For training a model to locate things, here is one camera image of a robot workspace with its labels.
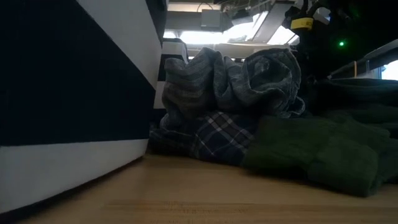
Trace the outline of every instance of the blue plaid fabric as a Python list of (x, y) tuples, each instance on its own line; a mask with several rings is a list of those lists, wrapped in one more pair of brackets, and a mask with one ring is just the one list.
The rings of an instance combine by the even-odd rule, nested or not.
[(149, 147), (154, 152), (239, 166), (257, 125), (258, 120), (250, 116), (214, 111), (176, 130), (152, 130)]

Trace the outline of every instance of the yellow label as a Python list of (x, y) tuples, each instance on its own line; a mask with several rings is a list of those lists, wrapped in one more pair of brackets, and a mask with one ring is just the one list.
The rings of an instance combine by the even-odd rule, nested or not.
[(311, 30), (312, 23), (313, 23), (312, 18), (295, 19), (292, 21), (292, 25), (290, 26), (290, 29), (307, 28), (308, 30)]

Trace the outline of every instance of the clothing pile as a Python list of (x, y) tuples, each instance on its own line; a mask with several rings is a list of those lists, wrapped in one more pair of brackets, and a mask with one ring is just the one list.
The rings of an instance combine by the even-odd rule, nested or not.
[(168, 59), (165, 70), (168, 114), (150, 133), (155, 152), (363, 197), (398, 182), (397, 81), (323, 80), (299, 93), (288, 49), (259, 51), (240, 66), (204, 48), (188, 64)]

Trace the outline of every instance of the wooden floor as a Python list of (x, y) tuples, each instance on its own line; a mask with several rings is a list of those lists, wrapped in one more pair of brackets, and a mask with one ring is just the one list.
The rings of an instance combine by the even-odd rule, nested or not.
[(146, 155), (22, 223), (398, 223), (398, 186), (357, 198), (237, 167)]

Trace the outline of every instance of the dark green fabric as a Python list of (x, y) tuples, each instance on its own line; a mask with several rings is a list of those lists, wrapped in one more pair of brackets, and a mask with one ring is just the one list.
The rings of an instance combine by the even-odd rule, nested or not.
[(395, 182), (398, 82), (328, 81), (314, 93), (315, 116), (262, 118), (243, 166), (267, 173), (301, 170), (308, 180), (363, 197)]

